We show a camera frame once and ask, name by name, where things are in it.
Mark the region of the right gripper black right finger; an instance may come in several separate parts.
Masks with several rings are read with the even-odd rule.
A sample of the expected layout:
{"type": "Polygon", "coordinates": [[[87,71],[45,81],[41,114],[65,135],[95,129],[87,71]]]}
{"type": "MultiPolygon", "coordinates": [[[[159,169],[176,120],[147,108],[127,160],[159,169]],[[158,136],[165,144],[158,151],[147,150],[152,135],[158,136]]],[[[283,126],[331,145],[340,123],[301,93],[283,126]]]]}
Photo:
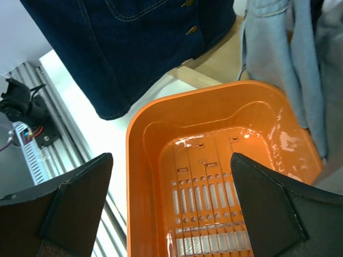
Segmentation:
{"type": "Polygon", "coordinates": [[[255,256],[342,256],[342,195],[241,153],[230,166],[255,256]]]}

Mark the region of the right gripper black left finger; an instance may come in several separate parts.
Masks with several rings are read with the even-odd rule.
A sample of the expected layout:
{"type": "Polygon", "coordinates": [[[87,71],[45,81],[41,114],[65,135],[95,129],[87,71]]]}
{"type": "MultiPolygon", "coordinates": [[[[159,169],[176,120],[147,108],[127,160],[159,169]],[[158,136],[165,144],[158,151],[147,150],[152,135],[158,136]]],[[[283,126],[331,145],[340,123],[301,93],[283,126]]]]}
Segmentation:
{"type": "Polygon", "coordinates": [[[1,198],[1,256],[91,256],[113,156],[1,198]]]}

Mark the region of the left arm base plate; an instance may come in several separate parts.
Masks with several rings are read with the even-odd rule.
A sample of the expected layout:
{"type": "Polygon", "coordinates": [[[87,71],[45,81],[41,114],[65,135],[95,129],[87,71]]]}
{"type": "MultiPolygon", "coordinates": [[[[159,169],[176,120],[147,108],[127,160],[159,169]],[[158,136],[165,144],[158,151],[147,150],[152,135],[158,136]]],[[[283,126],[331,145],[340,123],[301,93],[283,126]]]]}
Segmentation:
{"type": "Polygon", "coordinates": [[[1,112],[12,122],[26,124],[32,132],[25,132],[21,138],[24,142],[35,140],[40,148],[52,145],[61,138],[61,133],[38,91],[45,88],[41,84],[28,88],[14,78],[6,78],[8,87],[1,94],[1,112]]]}

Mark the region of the dark blue denim skirt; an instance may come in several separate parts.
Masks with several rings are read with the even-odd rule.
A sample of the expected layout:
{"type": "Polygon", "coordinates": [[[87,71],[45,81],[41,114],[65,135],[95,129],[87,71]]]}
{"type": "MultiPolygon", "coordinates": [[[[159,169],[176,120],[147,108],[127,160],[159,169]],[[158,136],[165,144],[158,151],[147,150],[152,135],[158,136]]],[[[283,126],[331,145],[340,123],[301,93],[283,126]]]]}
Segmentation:
{"type": "Polygon", "coordinates": [[[101,119],[114,120],[166,72],[214,47],[233,1],[23,1],[101,119]]]}

